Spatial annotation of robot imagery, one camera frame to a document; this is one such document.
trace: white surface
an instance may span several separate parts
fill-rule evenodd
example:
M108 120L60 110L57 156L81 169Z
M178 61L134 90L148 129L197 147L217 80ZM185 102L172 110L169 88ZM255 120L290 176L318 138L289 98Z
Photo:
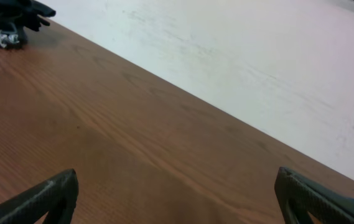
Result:
M65 27L354 179L354 2L42 2Z

